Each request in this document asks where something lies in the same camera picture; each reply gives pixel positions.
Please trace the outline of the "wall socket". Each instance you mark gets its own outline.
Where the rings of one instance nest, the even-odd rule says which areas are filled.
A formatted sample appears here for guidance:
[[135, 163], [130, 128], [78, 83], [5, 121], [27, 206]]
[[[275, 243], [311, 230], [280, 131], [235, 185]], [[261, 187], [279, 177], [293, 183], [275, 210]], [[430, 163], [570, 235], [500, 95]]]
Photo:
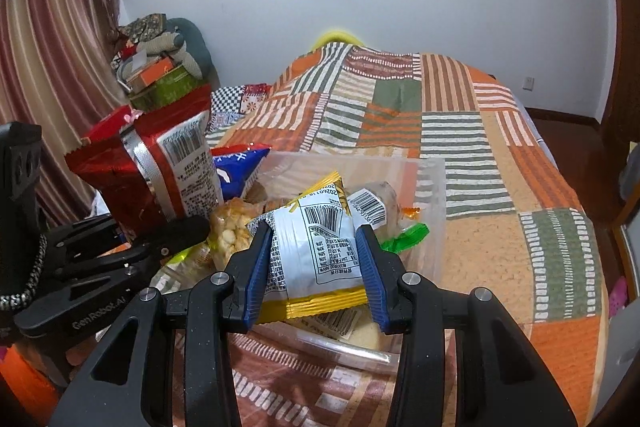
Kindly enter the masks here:
[[535, 86], [535, 79], [533, 77], [526, 77], [523, 82], [523, 89], [526, 91], [533, 91]]

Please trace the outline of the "yellow white snack packet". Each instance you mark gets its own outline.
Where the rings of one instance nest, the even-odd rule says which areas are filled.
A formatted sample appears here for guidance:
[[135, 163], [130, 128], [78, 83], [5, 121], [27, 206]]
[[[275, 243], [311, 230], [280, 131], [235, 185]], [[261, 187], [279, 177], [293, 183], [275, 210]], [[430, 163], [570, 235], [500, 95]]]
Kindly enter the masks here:
[[276, 209], [254, 218], [272, 230], [269, 275], [257, 321], [331, 313], [367, 302], [354, 217], [341, 175], [333, 171]]

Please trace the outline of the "red box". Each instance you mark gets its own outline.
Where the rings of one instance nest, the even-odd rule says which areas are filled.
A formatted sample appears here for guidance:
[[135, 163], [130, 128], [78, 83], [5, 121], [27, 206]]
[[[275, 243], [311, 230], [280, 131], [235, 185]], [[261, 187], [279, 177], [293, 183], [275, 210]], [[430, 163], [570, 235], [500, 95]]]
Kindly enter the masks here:
[[130, 123], [132, 109], [130, 105], [123, 105], [113, 110], [95, 124], [81, 139], [82, 145], [102, 142], [113, 135], [118, 135], [119, 130]]

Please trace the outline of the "pile of clothes and boxes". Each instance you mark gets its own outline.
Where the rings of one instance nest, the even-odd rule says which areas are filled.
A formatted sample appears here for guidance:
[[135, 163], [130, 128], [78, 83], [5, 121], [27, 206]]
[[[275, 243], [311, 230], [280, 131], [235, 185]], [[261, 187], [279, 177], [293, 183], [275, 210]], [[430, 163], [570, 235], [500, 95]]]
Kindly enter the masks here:
[[220, 87], [204, 37], [190, 20], [155, 13], [122, 26], [119, 35], [112, 69], [133, 108], [149, 112], [206, 84]]

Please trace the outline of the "toast slices pack with barcode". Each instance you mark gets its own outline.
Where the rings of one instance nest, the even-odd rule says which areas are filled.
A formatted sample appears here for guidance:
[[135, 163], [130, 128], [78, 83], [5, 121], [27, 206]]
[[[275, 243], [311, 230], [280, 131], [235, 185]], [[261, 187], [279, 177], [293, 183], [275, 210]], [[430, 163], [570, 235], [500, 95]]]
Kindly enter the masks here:
[[384, 335], [372, 320], [368, 306], [358, 306], [329, 313], [292, 319], [288, 324], [326, 338], [359, 348], [387, 351], [392, 336]]

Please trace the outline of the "blue red snack bag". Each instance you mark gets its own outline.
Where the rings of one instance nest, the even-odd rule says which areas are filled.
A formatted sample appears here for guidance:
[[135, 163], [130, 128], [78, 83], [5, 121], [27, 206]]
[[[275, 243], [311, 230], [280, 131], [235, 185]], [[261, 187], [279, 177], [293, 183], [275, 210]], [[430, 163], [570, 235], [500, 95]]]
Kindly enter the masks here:
[[210, 150], [225, 202], [245, 197], [270, 150], [269, 145], [262, 143], [221, 146]]

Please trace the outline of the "clear plastic storage bin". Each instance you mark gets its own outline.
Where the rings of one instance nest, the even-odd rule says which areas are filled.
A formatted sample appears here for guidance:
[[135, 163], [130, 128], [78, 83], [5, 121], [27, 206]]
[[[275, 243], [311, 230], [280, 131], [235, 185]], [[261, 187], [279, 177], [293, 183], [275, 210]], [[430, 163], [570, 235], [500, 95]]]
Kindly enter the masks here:
[[270, 275], [255, 333], [360, 369], [396, 369], [390, 324], [402, 272], [437, 280], [446, 213], [440, 158], [272, 152], [252, 189], [215, 210], [205, 242], [153, 277], [164, 294], [222, 269], [260, 222], [272, 231]]

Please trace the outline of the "brown wooden door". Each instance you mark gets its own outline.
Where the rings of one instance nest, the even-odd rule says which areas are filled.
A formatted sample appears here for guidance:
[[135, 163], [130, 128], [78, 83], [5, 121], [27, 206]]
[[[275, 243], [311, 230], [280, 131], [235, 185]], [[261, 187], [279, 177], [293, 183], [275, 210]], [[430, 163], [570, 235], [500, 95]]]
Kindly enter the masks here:
[[615, 54], [601, 134], [627, 146], [639, 141], [639, 0], [615, 0]]

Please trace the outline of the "striped curtain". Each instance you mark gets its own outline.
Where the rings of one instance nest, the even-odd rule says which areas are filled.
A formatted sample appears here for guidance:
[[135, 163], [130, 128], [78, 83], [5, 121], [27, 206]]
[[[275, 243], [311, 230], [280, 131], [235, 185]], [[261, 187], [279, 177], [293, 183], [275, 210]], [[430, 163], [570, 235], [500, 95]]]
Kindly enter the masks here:
[[56, 225], [93, 200], [66, 154], [125, 103], [111, 69], [118, 16], [119, 0], [1, 0], [1, 120], [40, 126], [38, 202]]

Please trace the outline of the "green bread bag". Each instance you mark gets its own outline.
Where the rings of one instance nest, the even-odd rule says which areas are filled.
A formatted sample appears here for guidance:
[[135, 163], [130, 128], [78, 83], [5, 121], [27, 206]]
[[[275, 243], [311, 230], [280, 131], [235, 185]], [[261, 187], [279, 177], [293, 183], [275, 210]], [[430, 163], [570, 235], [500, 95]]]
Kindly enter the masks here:
[[371, 182], [347, 195], [354, 227], [370, 225], [384, 251], [401, 254], [420, 245], [430, 234], [419, 208], [402, 208], [388, 182]]

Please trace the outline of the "orange clear snack bag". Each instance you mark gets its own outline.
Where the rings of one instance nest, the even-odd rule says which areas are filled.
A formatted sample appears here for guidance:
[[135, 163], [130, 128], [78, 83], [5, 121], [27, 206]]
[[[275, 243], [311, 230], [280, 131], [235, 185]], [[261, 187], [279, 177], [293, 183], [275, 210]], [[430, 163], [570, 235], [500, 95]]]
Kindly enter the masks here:
[[237, 251], [250, 246], [252, 234], [247, 225], [264, 212], [262, 202], [232, 198], [213, 210], [209, 217], [210, 232], [205, 242], [181, 251], [165, 265], [171, 270], [224, 269]]

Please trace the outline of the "patchwork striped bedspread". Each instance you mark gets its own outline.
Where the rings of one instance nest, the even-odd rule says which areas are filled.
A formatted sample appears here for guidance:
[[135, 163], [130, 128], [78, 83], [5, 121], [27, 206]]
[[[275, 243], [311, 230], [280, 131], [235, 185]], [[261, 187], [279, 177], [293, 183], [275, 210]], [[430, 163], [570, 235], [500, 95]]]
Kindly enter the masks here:
[[596, 234], [509, 88], [446, 55], [331, 42], [276, 83], [216, 90], [207, 140], [366, 164], [442, 158], [442, 283], [495, 291], [589, 423], [608, 319]]

